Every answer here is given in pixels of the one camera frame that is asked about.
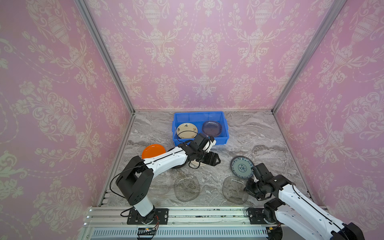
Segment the brownish glass plate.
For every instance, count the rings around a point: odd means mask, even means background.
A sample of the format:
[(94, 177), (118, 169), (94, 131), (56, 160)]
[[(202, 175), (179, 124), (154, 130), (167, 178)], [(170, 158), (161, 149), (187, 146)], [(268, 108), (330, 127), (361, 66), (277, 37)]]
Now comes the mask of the brownish glass plate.
[(222, 125), (216, 121), (206, 121), (202, 125), (202, 131), (207, 136), (218, 137), (222, 133)]

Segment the cream plate with characters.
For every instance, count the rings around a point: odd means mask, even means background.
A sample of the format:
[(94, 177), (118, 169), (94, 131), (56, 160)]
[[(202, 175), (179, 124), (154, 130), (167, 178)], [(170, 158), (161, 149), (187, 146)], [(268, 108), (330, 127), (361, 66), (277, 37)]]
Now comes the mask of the cream plate with characters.
[(176, 128), (177, 139), (194, 139), (198, 135), (198, 128), (192, 123), (183, 123)]

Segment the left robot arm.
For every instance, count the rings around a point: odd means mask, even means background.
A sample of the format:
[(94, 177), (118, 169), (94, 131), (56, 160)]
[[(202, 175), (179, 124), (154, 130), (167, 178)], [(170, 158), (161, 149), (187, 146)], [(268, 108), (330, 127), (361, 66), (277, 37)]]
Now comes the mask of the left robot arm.
[(120, 197), (128, 201), (128, 218), (139, 224), (153, 224), (161, 218), (156, 208), (147, 197), (152, 181), (160, 174), (182, 167), (191, 161), (209, 166), (218, 165), (221, 160), (217, 153), (211, 151), (216, 145), (212, 136), (197, 134), (193, 140), (181, 142), (175, 148), (152, 158), (133, 157), (124, 170), (117, 174), (113, 181), (120, 190)]

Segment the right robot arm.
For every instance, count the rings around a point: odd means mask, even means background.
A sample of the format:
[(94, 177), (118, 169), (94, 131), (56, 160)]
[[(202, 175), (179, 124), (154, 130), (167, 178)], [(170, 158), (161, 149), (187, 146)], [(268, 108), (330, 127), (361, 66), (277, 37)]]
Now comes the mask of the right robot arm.
[(264, 204), (263, 215), (271, 224), (288, 226), (306, 240), (363, 240), (363, 231), (332, 216), (282, 175), (274, 176), (264, 164), (252, 167), (257, 181), (249, 179), (245, 191)]

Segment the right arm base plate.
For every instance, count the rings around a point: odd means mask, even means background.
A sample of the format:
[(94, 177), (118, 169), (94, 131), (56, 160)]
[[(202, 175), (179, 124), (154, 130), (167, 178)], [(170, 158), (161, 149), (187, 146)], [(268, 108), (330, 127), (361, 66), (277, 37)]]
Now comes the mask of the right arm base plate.
[(273, 217), (273, 213), (269, 209), (249, 207), (246, 209), (245, 214), (251, 225), (271, 225), (279, 227), (282, 224)]

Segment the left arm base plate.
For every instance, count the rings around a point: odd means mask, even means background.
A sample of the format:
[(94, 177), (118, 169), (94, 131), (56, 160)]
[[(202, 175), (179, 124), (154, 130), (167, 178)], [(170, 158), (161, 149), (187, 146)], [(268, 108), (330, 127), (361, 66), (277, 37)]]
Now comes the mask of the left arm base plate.
[(131, 208), (128, 217), (128, 225), (167, 225), (169, 217), (169, 209), (160, 208), (153, 209), (147, 216), (143, 217), (139, 212)]

